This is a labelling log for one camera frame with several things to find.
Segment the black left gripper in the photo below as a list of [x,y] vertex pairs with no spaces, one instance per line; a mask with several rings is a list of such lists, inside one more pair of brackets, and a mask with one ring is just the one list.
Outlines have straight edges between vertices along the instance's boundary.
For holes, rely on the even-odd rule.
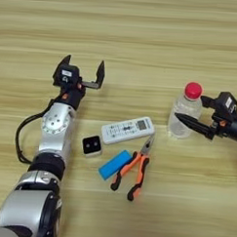
[[[63,64],[69,64],[70,58],[71,55],[65,56],[59,63],[59,66]],[[105,74],[105,66],[104,61],[102,61],[96,73],[97,76],[96,82],[81,82],[78,83],[76,86],[62,89],[61,94],[57,98],[57,102],[67,104],[69,106],[72,106],[74,110],[77,110],[81,99],[83,98],[84,95],[86,95],[87,88],[97,90],[101,88],[104,79],[104,74]]]

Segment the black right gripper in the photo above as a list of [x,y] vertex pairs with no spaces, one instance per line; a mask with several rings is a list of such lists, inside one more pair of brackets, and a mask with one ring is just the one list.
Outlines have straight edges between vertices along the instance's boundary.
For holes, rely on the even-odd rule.
[[[204,107],[215,109],[217,107],[217,99],[201,96],[200,100]],[[221,138],[227,137],[237,141],[237,115],[222,116],[218,113],[213,114],[213,123],[211,127],[200,123],[198,119],[188,116],[184,113],[175,113],[176,117],[188,129],[204,135],[207,139],[214,139],[215,136]]]

